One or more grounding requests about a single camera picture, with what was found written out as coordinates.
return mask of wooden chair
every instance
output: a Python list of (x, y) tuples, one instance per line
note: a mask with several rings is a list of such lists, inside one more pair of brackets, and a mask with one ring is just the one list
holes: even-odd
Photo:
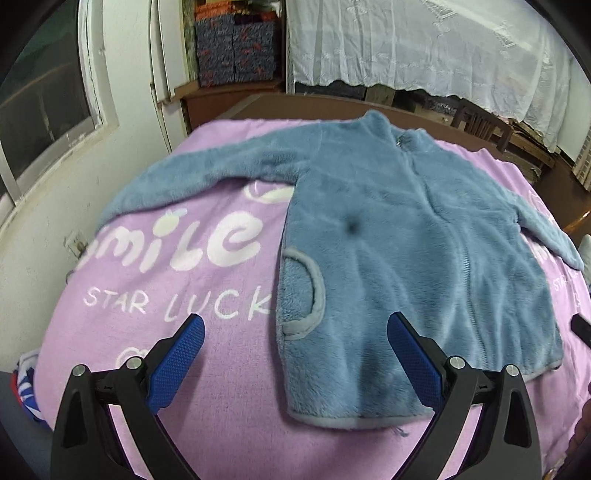
[(497, 116), (474, 105), (466, 99), (460, 100), (451, 126), (454, 128), (460, 128), (460, 123), (462, 121), (465, 121), (466, 123), (464, 126), (464, 132), (485, 141), (491, 141), (495, 128), (499, 128), (502, 132), (501, 139), (496, 146), (499, 152), (505, 151), (507, 145), (509, 145), (511, 135), (513, 134), (512, 127)]

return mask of purple blanket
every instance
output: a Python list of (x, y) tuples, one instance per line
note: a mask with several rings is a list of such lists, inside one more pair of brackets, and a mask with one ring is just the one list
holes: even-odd
[[(216, 121), (176, 150), (242, 141), (301, 121)], [(519, 170), (487, 151), (440, 143), (550, 213)], [(114, 220), (89, 246), (56, 307), (35, 373), (35, 394), (54, 425), (71, 368), (112, 369), (145, 355), (200, 313), (202, 352), (160, 419), (196, 473), (207, 479), (391, 479), (427, 426), (362, 432), (322, 430), (284, 412), (273, 301), (278, 251), (292, 187), (229, 180), (167, 208)], [(544, 467), (566, 450), (588, 398), (591, 355), (569, 329), (591, 318), (580, 272), (524, 236), (546, 273), (564, 362), (528, 384)], [(149, 478), (121, 412), (113, 417), (139, 475)], [(478, 419), (474, 408), (443, 478), (455, 473)]]

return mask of glass window pane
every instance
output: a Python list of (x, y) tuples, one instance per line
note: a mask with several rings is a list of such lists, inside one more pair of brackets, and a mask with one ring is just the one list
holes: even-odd
[(66, 0), (45, 21), (0, 85), (0, 141), (15, 178), (90, 116), (78, 56), (78, 1)]

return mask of white cloth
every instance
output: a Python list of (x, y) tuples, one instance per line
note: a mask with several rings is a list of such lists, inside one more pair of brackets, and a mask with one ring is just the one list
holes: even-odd
[(524, 0), (288, 0), (294, 81), (457, 95), (554, 150), (572, 54)]

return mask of blue fleece jacket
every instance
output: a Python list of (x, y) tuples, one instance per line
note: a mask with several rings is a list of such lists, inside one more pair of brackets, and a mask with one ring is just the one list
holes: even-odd
[(227, 177), (295, 184), (277, 301), (293, 417), (364, 428), (428, 413), (388, 344), (396, 311), (475, 368), (512, 363), (531, 378), (560, 365), (548, 284), (520, 232), (581, 270), (576, 249), (521, 197), (425, 131), (400, 130), (369, 112), (174, 155), (120, 192), (99, 226)]

